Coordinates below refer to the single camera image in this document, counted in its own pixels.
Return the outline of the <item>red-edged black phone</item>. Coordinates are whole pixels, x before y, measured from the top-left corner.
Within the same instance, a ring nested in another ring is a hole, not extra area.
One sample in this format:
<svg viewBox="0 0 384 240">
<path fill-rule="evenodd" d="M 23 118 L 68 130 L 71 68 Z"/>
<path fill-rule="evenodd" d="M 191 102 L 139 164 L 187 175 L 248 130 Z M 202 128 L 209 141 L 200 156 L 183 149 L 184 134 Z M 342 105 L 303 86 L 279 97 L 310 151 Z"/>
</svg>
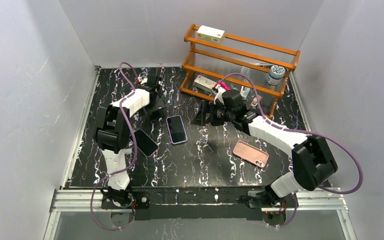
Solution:
<svg viewBox="0 0 384 240">
<path fill-rule="evenodd" d="M 144 156 L 150 157 L 158 150 L 159 146 L 142 129 L 136 130 L 134 136 L 137 148 Z"/>
</svg>

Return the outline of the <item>pink phone case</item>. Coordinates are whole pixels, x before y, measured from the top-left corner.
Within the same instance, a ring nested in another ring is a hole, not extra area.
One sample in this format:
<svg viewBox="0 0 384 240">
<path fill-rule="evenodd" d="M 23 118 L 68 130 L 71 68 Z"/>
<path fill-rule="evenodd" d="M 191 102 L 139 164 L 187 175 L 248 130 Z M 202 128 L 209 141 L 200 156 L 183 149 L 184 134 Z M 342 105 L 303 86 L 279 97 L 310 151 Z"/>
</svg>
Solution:
<svg viewBox="0 0 384 240">
<path fill-rule="evenodd" d="M 256 148 L 256 147 L 254 147 L 254 146 L 252 146 L 252 145 L 250 145 L 244 141 L 238 141 L 236 143 L 232 153 L 236 157 L 238 157 L 238 158 L 240 158 L 240 159 L 242 159 L 242 160 L 258 167 L 258 168 L 265 167 L 267 164 L 267 161 L 269 159 L 269 154 L 267 152 L 265 152 L 259 148 Z"/>
</svg>

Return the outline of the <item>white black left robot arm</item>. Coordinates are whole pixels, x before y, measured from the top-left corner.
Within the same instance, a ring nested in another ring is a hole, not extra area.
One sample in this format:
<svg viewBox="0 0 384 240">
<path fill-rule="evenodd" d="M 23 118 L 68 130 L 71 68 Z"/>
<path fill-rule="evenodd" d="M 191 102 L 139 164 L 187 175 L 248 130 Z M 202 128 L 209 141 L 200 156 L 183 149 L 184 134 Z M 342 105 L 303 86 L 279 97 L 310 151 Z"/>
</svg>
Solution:
<svg viewBox="0 0 384 240">
<path fill-rule="evenodd" d="M 141 114 L 159 120 L 167 108 L 162 77 L 137 77 L 136 82 L 137 88 L 97 111 L 94 140 L 105 159 L 108 188 L 116 191 L 125 191 L 130 183 L 125 156 L 141 152 L 150 157 L 159 148 L 142 129 L 133 130 L 130 119 Z"/>
</svg>

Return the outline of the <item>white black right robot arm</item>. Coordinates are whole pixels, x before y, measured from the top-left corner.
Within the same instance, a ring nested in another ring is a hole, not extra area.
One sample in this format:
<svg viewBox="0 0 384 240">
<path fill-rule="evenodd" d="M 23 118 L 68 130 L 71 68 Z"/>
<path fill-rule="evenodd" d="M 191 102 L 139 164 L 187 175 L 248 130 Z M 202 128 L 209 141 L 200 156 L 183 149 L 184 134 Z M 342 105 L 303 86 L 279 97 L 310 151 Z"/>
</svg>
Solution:
<svg viewBox="0 0 384 240">
<path fill-rule="evenodd" d="M 202 100 L 191 121 L 197 126 L 221 126 L 224 123 L 232 123 L 236 130 L 267 141 L 292 160 L 293 170 L 265 186 L 263 193 L 257 197 L 264 204 L 274 205 L 302 190 L 313 191 L 338 170 L 324 137 L 296 132 L 271 121 L 247 107 L 235 89 L 218 93 L 214 101 Z"/>
</svg>

